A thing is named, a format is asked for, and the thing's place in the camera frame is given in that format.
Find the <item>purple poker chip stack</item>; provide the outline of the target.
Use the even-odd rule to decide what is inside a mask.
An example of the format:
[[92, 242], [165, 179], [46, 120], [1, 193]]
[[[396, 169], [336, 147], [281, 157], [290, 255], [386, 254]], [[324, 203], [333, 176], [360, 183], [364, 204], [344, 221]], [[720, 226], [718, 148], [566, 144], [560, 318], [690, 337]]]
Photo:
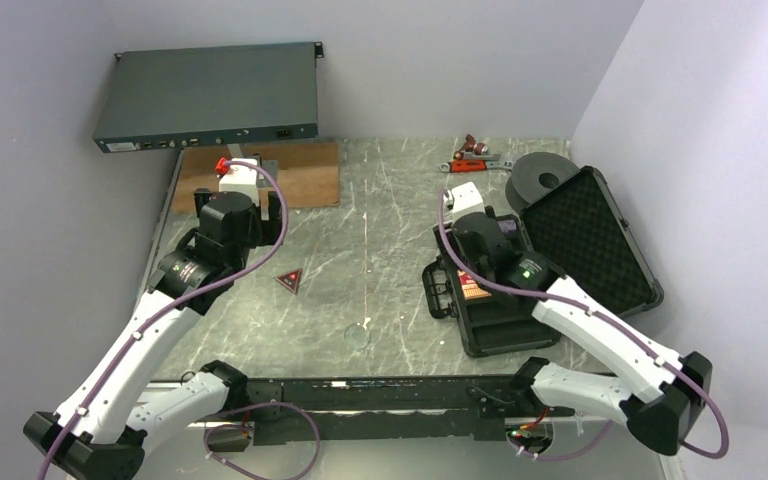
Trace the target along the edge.
[[507, 239], [518, 238], [521, 234], [519, 223], [514, 219], [499, 220], [497, 224]]

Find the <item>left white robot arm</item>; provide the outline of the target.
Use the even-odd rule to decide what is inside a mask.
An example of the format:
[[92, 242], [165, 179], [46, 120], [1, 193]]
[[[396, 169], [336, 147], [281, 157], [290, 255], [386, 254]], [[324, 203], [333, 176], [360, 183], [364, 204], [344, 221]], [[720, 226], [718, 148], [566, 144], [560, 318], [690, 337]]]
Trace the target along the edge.
[[81, 385], [55, 411], [33, 413], [25, 437], [43, 454], [37, 476], [56, 467], [74, 479], [131, 479], [149, 453], [190, 423], [239, 417], [248, 378], [214, 360], [183, 385], [144, 405], [139, 397], [171, 350], [242, 277], [265, 246], [270, 259], [288, 229], [281, 190], [262, 208], [239, 191], [195, 194], [198, 223], [156, 265], [124, 330]]

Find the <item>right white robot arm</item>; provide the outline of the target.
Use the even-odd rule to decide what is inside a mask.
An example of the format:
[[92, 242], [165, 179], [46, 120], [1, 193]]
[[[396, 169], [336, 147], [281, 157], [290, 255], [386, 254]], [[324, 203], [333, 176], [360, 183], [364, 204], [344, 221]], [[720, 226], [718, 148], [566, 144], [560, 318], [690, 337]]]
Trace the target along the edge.
[[634, 329], [554, 262], [516, 246], [488, 214], [461, 215], [448, 227], [441, 239], [458, 267], [609, 370], [606, 375], [580, 372], [531, 357], [512, 383], [517, 411], [534, 415], [543, 407], [569, 407], [598, 415], [662, 455], [691, 446], [690, 430], [713, 404], [713, 365], [706, 356], [682, 355]]

